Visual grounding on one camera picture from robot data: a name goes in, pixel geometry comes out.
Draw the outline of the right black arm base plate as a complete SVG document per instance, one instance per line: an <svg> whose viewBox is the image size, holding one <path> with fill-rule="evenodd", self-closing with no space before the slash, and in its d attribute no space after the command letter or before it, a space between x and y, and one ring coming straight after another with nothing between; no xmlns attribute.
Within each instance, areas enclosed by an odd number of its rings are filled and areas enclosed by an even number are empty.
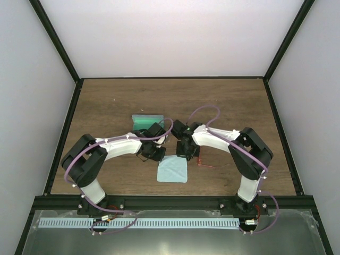
<svg viewBox="0 0 340 255"><path fill-rule="evenodd" d="M234 217L251 217L257 215L258 212L261 215L267 215L268 210L262 206L264 202L264 199L258 195L251 202L245 202L237 195L222 197L218 200L221 214Z"/></svg>

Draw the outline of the red transparent sunglasses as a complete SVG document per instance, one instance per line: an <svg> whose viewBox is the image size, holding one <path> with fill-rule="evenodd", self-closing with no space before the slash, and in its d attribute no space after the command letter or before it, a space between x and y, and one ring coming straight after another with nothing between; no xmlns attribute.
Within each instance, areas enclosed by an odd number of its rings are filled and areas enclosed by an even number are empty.
<svg viewBox="0 0 340 255"><path fill-rule="evenodd" d="M200 167L209 167L209 168L215 168L215 166L211 166L211 165L207 165L207 164L203 164L201 161L201 158L197 159L197 165Z"/></svg>

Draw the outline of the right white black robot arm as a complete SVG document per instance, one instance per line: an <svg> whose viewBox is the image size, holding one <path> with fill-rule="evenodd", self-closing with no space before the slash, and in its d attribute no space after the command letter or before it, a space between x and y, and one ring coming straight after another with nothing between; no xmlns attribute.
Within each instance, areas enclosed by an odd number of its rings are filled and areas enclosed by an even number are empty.
<svg viewBox="0 0 340 255"><path fill-rule="evenodd" d="M229 153L241 174L235 207L242 214L248 214L255 208L260 184L274 155L252 128L227 131L197 122L185 125L175 120L171 133L177 138L176 155L188 161L200 156L201 147Z"/></svg>

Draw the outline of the blue green glasses case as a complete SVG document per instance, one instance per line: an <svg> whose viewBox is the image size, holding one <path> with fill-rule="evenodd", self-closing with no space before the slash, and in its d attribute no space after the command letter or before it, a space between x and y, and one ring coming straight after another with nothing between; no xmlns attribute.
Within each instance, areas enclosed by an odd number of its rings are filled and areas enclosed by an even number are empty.
<svg viewBox="0 0 340 255"><path fill-rule="evenodd" d="M164 116L156 114L133 114L132 115L132 131L149 129L154 123L158 123L164 128Z"/></svg>

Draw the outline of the light blue cleaning cloth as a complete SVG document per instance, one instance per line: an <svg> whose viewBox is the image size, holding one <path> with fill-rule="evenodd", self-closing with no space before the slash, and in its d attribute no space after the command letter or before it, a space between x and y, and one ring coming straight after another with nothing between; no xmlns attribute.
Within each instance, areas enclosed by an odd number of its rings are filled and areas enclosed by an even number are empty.
<svg viewBox="0 0 340 255"><path fill-rule="evenodd" d="M158 163L157 181L165 183L186 183L188 181L188 163L185 158L176 155L165 156Z"/></svg>

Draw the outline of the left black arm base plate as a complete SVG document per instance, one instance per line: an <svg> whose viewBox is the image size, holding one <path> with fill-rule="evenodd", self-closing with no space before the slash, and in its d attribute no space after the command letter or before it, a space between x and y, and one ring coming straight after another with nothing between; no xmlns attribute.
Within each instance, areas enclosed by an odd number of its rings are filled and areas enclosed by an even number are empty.
<svg viewBox="0 0 340 255"><path fill-rule="evenodd" d="M78 208L78 215L103 216L112 214L112 212L102 211L94 207L85 198L79 197L78 202L79 206L81 206ZM125 207L125 199L121 196L107 195L97 206L108 210L123 210Z"/></svg>

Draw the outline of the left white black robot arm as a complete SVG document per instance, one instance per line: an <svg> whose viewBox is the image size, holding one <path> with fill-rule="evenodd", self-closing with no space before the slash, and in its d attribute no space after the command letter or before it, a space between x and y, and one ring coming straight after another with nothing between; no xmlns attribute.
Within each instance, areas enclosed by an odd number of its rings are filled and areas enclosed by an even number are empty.
<svg viewBox="0 0 340 255"><path fill-rule="evenodd" d="M143 162L159 162L165 156L166 148L162 144L166 138L165 129L158 123L120 137L95 139L85 134L61 160L61 167L82 195L90 200L90 209L101 215L108 210L109 203L97 180L104 162L128 154L136 155Z"/></svg>

